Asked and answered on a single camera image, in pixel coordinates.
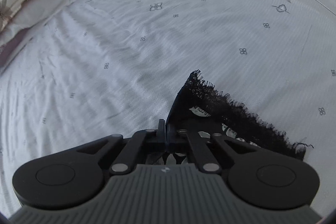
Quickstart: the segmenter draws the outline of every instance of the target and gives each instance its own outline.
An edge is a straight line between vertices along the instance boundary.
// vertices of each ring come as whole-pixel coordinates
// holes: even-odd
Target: white cloth
[[[336,0],[319,0],[336,12]],[[336,196],[336,17],[315,0],[78,0],[33,27],[0,77],[0,211],[25,162],[166,119],[193,70],[312,144],[312,207]]]

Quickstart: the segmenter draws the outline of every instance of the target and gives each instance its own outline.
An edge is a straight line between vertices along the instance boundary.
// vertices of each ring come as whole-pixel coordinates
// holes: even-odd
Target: metal pin
[[[203,169],[207,172],[215,172],[219,170],[219,165],[218,164],[204,164]]]
[[[198,134],[202,137],[202,138],[210,138],[210,134],[208,132],[204,132],[204,131],[199,131]]]
[[[113,164],[111,169],[114,172],[124,172],[128,169],[128,166],[126,164]]]

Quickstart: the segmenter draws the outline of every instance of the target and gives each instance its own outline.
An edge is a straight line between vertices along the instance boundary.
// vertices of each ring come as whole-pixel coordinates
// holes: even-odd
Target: bed
[[[0,76],[0,211],[29,160],[167,118],[201,70],[292,142],[334,208],[336,0],[76,0],[21,39]]]

